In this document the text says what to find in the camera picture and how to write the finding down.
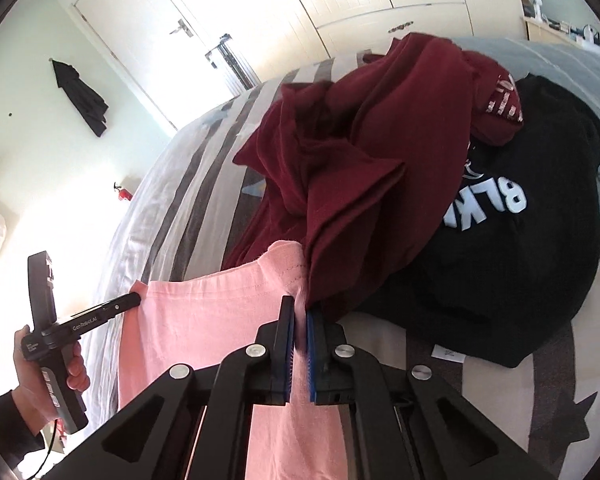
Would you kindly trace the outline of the person's left hand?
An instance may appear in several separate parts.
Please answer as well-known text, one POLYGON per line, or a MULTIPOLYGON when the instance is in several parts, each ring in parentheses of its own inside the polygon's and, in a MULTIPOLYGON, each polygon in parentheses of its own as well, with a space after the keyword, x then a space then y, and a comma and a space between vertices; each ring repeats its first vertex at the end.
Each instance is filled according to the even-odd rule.
MULTIPOLYGON (((18 386, 12 390, 12 400, 24 423, 33 437, 57 416, 57 408, 53 404, 50 393, 44 382, 40 367, 35 362, 27 361, 22 353, 21 341, 30 333, 30 327, 25 325, 15 332, 14 365, 18 378, 18 386)), ((72 349, 72 359, 67 365, 68 387, 82 393, 91 385, 87 375, 81 346, 76 342, 72 349)))

